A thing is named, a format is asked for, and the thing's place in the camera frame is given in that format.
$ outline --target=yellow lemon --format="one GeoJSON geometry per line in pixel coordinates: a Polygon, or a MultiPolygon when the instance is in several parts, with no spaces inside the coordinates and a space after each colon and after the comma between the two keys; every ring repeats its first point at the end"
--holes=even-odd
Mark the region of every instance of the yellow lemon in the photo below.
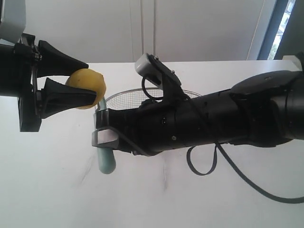
{"type": "Polygon", "coordinates": [[[75,71],[66,81],[66,85],[75,88],[89,89],[97,93],[93,104],[78,107],[79,109],[94,107],[104,97],[106,91],[104,76],[91,69],[75,71]]]}

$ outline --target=white wall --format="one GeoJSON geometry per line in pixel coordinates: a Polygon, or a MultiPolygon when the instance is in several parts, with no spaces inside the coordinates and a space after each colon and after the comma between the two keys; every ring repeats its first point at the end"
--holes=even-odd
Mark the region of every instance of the white wall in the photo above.
{"type": "MultiPolygon", "coordinates": [[[[227,89],[289,61],[170,63],[183,88],[200,94],[227,89]]],[[[140,86],[133,64],[92,64],[106,96],[140,86]]],[[[65,77],[54,77],[65,82],[65,77]]],[[[111,175],[98,170],[91,146],[93,110],[72,109],[43,120],[39,133],[20,133],[16,98],[0,97],[1,228],[302,228],[304,204],[271,201],[241,180],[219,154],[210,176],[194,175],[186,149],[154,157],[116,151],[111,175]]],[[[240,169],[283,197],[303,195],[304,141],[277,148],[224,145],[240,169]]],[[[193,152],[210,168],[213,145],[193,152]]]]}
{"type": "Polygon", "coordinates": [[[26,0],[26,32],[85,62],[256,59],[275,0],[26,0]]]}

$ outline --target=cable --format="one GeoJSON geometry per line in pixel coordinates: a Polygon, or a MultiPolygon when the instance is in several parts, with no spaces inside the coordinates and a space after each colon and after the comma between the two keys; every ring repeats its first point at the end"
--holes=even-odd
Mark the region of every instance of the cable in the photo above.
{"type": "Polygon", "coordinates": [[[154,96],[151,96],[151,95],[148,93],[148,91],[147,91],[147,89],[146,89],[146,86],[144,85],[144,83],[145,83],[145,81],[146,81],[146,78],[147,78],[147,76],[143,76],[143,77],[142,77],[142,90],[143,90],[144,94],[145,94],[148,98],[150,98],[151,100],[155,100],[155,101],[162,100],[162,99],[163,99],[163,96],[161,96],[161,97],[154,97],[154,96]]]}
{"type": "Polygon", "coordinates": [[[215,163],[215,158],[217,158],[216,154],[217,154],[217,148],[219,149],[219,151],[221,152],[221,154],[224,156],[224,158],[227,160],[227,162],[229,163],[229,165],[234,169],[234,171],[240,176],[240,178],[242,178],[247,184],[249,184],[252,188],[254,188],[257,192],[259,192],[260,194],[262,194],[263,196],[277,201],[277,202],[281,202],[281,203],[288,203],[288,204],[297,204],[297,203],[304,203],[304,197],[298,197],[298,198],[283,198],[283,197],[279,197],[279,196],[275,196],[267,191],[265,191],[264,189],[260,188],[259,186],[257,186],[254,182],[252,182],[237,166],[236,164],[232,161],[232,159],[228,156],[228,154],[226,153],[226,151],[224,150],[224,148],[221,146],[221,144],[218,142],[217,138],[214,136],[213,132],[209,129],[207,122],[205,121],[205,116],[204,114],[201,112],[201,110],[198,109],[198,107],[193,103],[193,101],[191,101],[191,98],[188,95],[185,95],[186,99],[188,100],[189,104],[191,105],[192,109],[195,110],[196,114],[199,116],[199,124],[201,125],[201,127],[205,128],[207,133],[210,134],[211,137],[214,138],[214,143],[215,143],[215,151],[214,151],[214,160],[213,160],[213,164],[211,167],[211,170],[209,172],[207,172],[206,174],[200,173],[198,172],[192,162],[191,162],[191,158],[190,158],[190,153],[193,150],[193,147],[189,148],[187,151],[187,163],[189,165],[189,168],[197,175],[199,176],[204,176],[204,175],[208,175],[210,173],[213,172],[213,170],[215,169],[216,164],[215,163]]]}

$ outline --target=metal strainer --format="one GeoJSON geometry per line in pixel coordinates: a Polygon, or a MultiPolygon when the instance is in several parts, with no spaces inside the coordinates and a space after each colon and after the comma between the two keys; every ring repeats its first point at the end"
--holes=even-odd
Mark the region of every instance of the metal strainer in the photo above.
{"type": "MultiPolygon", "coordinates": [[[[148,93],[154,97],[163,96],[163,91],[158,88],[146,88],[148,93]]],[[[197,93],[184,90],[184,93],[187,94],[190,98],[195,98],[201,96],[197,93]]],[[[143,89],[131,89],[126,90],[120,93],[117,93],[113,96],[107,98],[106,106],[114,110],[123,110],[130,108],[138,108],[143,101],[147,100],[147,96],[144,94],[143,89]]]]}

